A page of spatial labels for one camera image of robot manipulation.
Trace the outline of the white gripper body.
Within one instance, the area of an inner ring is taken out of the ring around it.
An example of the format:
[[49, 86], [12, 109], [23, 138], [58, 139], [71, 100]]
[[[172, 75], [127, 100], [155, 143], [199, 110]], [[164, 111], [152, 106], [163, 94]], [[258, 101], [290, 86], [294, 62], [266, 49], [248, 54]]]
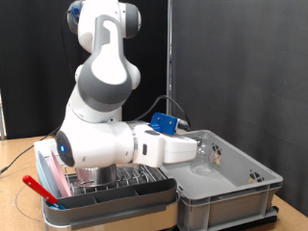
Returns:
[[161, 167], [190, 161], [196, 156], [197, 141], [180, 135], [164, 135], [146, 124], [137, 125], [135, 134], [138, 142], [134, 164]]

